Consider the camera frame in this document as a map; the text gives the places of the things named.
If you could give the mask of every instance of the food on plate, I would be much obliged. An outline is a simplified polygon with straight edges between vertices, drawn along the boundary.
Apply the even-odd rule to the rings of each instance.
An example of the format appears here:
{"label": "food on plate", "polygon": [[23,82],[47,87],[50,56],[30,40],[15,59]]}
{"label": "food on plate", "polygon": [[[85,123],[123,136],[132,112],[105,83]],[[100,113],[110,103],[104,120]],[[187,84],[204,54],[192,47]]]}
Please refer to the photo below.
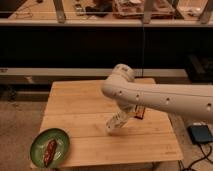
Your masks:
{"label": "food on plate", "polygon": [[47,148],[44,151],[43,162],[45,167],[47,167],[53,161],[56,148],[57,148],[57,141],[55,139],[49,141]]}

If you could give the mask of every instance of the cable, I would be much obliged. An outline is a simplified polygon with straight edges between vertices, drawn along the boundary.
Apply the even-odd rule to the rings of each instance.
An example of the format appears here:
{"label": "cable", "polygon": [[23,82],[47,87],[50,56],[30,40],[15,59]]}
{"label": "cable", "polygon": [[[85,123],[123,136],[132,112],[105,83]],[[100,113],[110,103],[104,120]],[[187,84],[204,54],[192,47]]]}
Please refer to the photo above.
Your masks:
{"label": "cable", "polygon": [[[208,145],[209,145],[209,148],[210,148],[211,153],[212,153],[212,146],[210,144],[208,144]],[[201,152],[203,153],[203,155],[206,157],[206,160],[208,160],[209,163],[213,164],[213,160],[209,159],[209,156],[211,154],[209,156],[207,156],[206,153],[203,151],[203,148],[202,148],[201,145],[199,145],[199,148],[200,148]]]}
{"label": "cable", "polygon": [[142,57],[141,57],[141,77],[144,77],[144,62],[145,62],[145,43],[146,43],[146,38],[145,38],[145,27],[143,23],[143,16],[141,17],[141,24],[142,24]]}
{"label": "cable", "polygon": [[38,4],[40,4],[41,2],[40,1],[35,1],[35,3],[33,3],[33,4],[30,4],[30,5],[28,5],[28,6],[25,6],[25,5],[23,5],[20,9],[18,9],[14,14],[16,15],[16,18],[18,18],[18,16],[20,16],[20,15],[28,15],[28,17],[29,18],[32,18],[33,17],[33,13],[32,13],[32,11],[31,11],[31,9],[30,9],[30,7],[33,7],[33,6],[36,6],[36,5],[38,5]]}
{"label": "cable", "polygon": [[192,168],[192,166],[194,166],[196,163],[206,159],[207,161],[209,161],[211,164],[213,164],[213,161],[209,159],[209,156],[212,154],[212,146],[209,145],[209,152],[206,154],[203,151],[203,148],[201,146],[201,144],[197,144],[198,147],[200,148],[202,154],[204,155],[203,157],[193,161],[191,164],[189,164],[189,166],[187,168],[184,167],[183,162],[182,161],[178,161],[179,163],[179,167],[180,167],[180,171],[196,171],[195,169]]}
{"label": "cable", "polygon": [[175,0],[172,0],[172,2],[171,2],[172,8],[175,10],[175,11],[172,12],[172,19],[173,20],[175,19],[175,13],[176,13],[176,10],[177,10],[176,7],[174,7],[174,5],[175,5],[174,3],[175,3]]}

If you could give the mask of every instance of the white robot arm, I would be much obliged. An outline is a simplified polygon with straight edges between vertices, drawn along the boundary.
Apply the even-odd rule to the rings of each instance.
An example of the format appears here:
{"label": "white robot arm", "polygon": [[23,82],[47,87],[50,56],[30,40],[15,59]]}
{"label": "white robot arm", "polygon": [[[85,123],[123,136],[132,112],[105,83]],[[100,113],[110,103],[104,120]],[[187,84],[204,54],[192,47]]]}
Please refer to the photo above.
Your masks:
{"label": "white robot arm", "polygon": [[133,70],[118,64],[103,83],[102,92],[121,109],[107,122],[108,132],[126,123],[135,105],[213,123],[212,85],[137,84]]}

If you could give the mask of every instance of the green plate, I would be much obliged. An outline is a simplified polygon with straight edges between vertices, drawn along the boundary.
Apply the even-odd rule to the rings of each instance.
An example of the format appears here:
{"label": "green plate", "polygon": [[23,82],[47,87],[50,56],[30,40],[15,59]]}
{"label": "green plate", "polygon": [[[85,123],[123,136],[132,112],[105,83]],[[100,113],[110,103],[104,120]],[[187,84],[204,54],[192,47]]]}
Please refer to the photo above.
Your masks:
{"label": "green plate", "polygon": [[70,145],[69,136],[61,129],[48,129],[36,137],[30,148],[31,160],[37,167],[45,167],[43,155],[49,141],[52,139],[57,141],[57,148],[54,159],[48,165],[48,168],[57,167],[65,159]]}

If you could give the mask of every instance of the wooden table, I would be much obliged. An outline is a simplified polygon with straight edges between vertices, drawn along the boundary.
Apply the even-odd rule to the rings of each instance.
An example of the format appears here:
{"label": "wooden table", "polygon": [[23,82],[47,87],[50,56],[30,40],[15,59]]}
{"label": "wooden table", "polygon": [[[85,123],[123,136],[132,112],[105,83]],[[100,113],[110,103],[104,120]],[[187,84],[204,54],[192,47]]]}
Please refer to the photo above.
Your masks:
{"label": "wooden table", "polygon": [[[154,83],[153,79],[137,79]],[[70,136],[70,154],[59,167],[162,162],[182,159],[166,113],[146,108],[109,136],[105,123],[119,109],[101,93],[102,80],[54,82],[41,131],[61,128]]]}

